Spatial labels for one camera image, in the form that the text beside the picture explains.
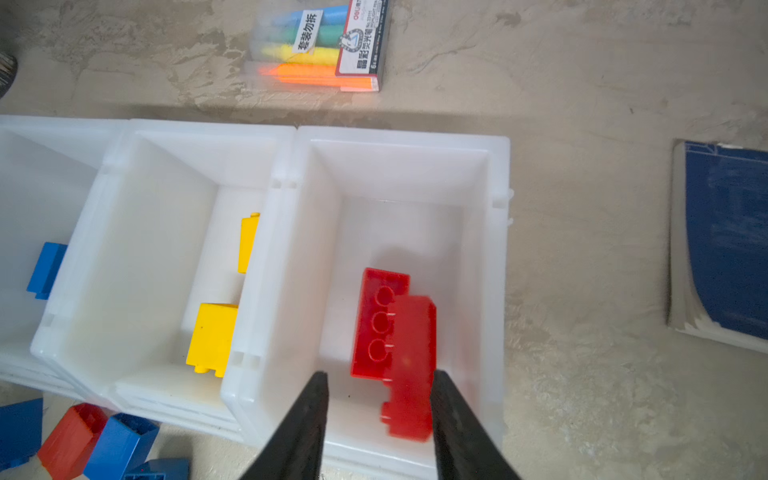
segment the plastic packaging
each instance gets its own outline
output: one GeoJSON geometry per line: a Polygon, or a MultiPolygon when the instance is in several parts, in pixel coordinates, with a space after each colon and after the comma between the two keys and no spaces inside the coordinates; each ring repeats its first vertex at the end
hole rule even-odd
{"type": "Polygon", "coordinates": [[[243,287],[222,384],[245,439],[263,445],[285,399],[321,369],[330,388],[324,465],[436,477],[432,441],[387,435],[387,387],[349,374],[360,274],[372,267],[407,272],[410,294],[430,296],[437,366],[500,445],[509,140],[300,127],[293,158],[285,227],[263,266],[272,281],[243,287]]]}
{"type": "Polygon", "coordinates": [[[281,2],[280,10],[264,10],[243,67],[255,88],[379,91],[389,0],[281,2]]]}
{"type": "Polygon", "coordinates": [[[0,379],[83,395],[29,346],[46,301],[27,286],[45,242],[69,243],[108,146],[126,121],[0,116],[0,379]]]}
{"type": "Polygon", "coordinates": [[[129,121],[85,201],[32,352],[90,402],[242,440],[222,380],[195,373],[187,354],[201,303],[238,304],[244,282],[263,281],[295,134],[129,121]],[[246,276],[240,226],[253,212],[246,276]]]}

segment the white label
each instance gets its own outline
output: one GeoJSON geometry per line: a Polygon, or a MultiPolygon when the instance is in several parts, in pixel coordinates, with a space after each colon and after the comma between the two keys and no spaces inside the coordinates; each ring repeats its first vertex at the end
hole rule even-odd
{"type": "Polygon", "coordinates": [[[368,74],[373,56],[373,40],[379,27],[381,0],[355,0],[347,18],[346,33],[341,37],[341,74],[368,74]]]}
{"type": "Polygon", "coordinates": [[[323,18],[322,10],[305,10],[301,14],[299,31],[296,33],[296,40],[293,41],[293,53],[307,53],[315,48],[321,18],[323,18]]]}

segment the yellow block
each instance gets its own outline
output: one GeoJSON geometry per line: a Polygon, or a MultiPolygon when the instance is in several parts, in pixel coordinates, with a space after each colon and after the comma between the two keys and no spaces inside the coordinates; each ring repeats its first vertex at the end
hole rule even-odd
{"type": "Polygon", "coordinates": [[[250,251],[253,250],[253,239],[256,238],[256,228],[259,227],[259,214],[251,214],[249,218],[243,218],[240,226],[240,258],[237,261],[237,271],[248,271],[250,251]]]}
{"type": "Polygon", "coordinates": [[[224,376],[236,319],[237,305],[201,303],[187,354],[187,365],[192,365],[195,373],[216,370],[217,377],[224,376]]]}

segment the highlighter pack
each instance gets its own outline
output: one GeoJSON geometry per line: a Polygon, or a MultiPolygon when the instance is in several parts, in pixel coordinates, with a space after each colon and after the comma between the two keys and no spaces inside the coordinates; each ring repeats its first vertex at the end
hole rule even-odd
{"type": "Polygon", "coordinates": [[[247,80],[260,88],[379,91],[389,0],[310,5],[260,16],[244,65],[247,80]]]}

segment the black object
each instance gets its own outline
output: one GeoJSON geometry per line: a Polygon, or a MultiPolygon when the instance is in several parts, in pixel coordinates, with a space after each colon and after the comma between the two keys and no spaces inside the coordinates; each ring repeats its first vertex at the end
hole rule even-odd
{"type": "Polygon", "coordinates": [[[520,480],[493,445],[448,373],[435,370],[429,402],[438,478],[520,480]]]}
{"type": "Polygon", "coordinates": [[[328,374],[314,372],[270,441],[240,480],[315,480],[328,416],[328,374]]]}
{"type": "Polygon", "coordinates": [[[18,62],[16,58],[11,54],[0,51],[0,98],[11,87],[16,78],[17,70],[18,62]]]}
{"type": "MultiPolygon", "coordinates": [[[[441,480],[521,480],[491,442],[448,373],[435,371],[432,425],[441,480]]],[[[315,372],[240,480],[315,480],[328,414],[328,374],[315,372]]]]}

